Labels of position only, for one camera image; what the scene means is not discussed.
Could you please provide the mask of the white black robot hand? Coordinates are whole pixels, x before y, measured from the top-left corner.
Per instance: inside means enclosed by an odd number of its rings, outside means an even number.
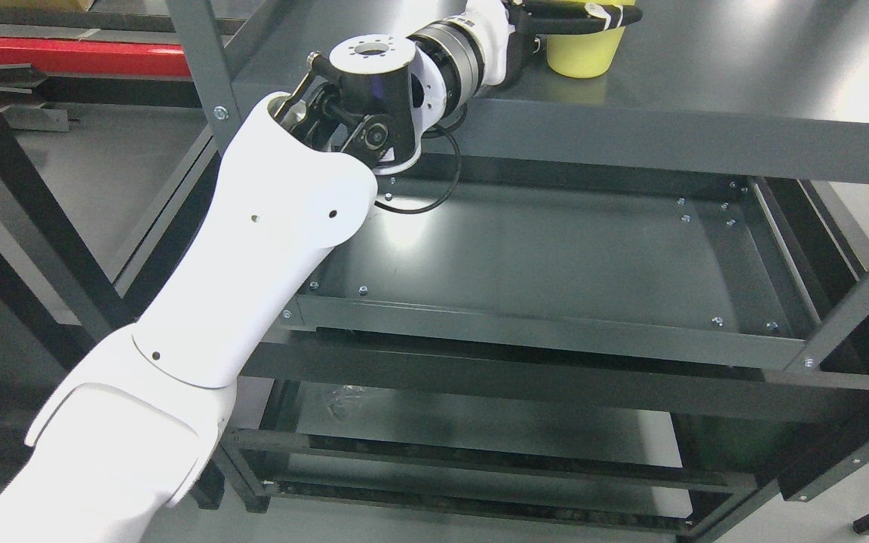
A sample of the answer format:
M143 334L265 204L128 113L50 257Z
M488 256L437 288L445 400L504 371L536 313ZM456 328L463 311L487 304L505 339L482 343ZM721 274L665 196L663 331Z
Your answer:
M548 17L553 1L468 1L459 15L451 17L471 35L480 54L483 86L513 84L529 58L548 44L555 20Z

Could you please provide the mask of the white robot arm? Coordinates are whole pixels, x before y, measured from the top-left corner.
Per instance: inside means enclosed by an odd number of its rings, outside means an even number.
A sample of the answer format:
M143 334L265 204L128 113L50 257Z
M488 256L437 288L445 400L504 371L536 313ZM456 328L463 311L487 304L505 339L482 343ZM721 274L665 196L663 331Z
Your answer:
M503 82L506 22L465 13L410 37L312 53L292 93L263 97L222 155L204 221L158 295L53 391L0 492L0 542L138 542L182 501L226 429L237 378L303 281L365 223L376 170Z

